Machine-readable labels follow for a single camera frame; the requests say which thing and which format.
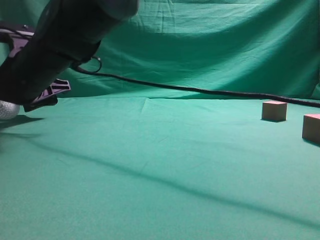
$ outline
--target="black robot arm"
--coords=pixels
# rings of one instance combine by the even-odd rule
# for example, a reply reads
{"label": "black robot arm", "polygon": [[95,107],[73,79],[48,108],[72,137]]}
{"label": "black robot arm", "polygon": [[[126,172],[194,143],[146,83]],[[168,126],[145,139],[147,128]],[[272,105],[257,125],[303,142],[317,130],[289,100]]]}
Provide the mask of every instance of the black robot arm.
{"label": "black robot arm", "polygon": [[12,46],[0,66],[0,100],[34,105],[31,110],[37,108],[36,102],[42,101],[38,107],[54,105],[55,99],[49,98],[50,103],[41,96],[46,91],[50,97],[52,90],[70,89],[69,83],[57,76],[72,65],[89,61],[106,34],[137,13],[138,1],[50,0],[30,38],[0,31],[0,42]]}

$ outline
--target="wooden cube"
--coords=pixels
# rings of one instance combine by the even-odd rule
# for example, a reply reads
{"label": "wooden cube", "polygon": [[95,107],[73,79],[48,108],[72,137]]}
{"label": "wooden cube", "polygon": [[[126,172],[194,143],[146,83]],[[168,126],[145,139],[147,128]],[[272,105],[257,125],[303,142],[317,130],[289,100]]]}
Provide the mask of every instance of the wooden cube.
{"label": "wooden cube", "polygon": [[320,114],[304,115],[302,138],[320,145]]}
{"label": "wooden cube", "polygon": [[286,121],[287,105],[282,101],[265,101],[262,104],[262,119],[273,122]]}

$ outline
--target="green cloth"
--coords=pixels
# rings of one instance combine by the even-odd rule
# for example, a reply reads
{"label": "green cloth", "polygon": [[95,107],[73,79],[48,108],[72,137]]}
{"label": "green cloth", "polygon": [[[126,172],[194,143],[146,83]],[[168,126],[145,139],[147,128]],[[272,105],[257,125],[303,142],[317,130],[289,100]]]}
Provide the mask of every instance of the green cloth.
{"label": "green cloth", "polygon": [[[47,2],[1,0],[0,19],[35,26]],[[141,0],[97,54],[104,73],[320,99],[318,44],[318,0]],[[0,121],[0,240],[320,239],[302,139],[319,109],[275,123],[262,100],[61,78],[56,106]]]}
{"label": "green cloth", "polygon": [[0,123],[0,239],[318,240],[319,111],[261,107],[65,98]]}
{"label": "green cloth", "polygon": [[[1,0],[0,18],[35,26],[47,2]],[[319,0],[141,0],[97,55],[101,72],[138,80],[320,99],[319,41]],[[72,70],[62,77],[73,87],[66,97],[212,98]]]}

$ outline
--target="table surface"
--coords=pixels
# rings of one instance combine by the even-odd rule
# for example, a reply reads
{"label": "table surface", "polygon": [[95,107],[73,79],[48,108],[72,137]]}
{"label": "table surface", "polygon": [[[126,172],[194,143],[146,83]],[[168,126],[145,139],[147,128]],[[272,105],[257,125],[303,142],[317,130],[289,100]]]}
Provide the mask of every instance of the table surface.
{"label": "table surface", "polygon": [[0,122],[0,239],[320,239],[320,110],[262,102],[63,98]]}

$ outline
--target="silver sphere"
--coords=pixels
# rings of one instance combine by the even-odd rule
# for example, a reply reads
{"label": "silver sphere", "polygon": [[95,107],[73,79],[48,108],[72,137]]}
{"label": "silver sphere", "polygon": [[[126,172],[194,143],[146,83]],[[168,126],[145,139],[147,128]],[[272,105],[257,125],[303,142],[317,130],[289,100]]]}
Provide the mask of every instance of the silver sphere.
{"label": "silver sphere", "polygon": [[15,118],[20,111],[20,106],[11,102],[0,101],[0,120]]}

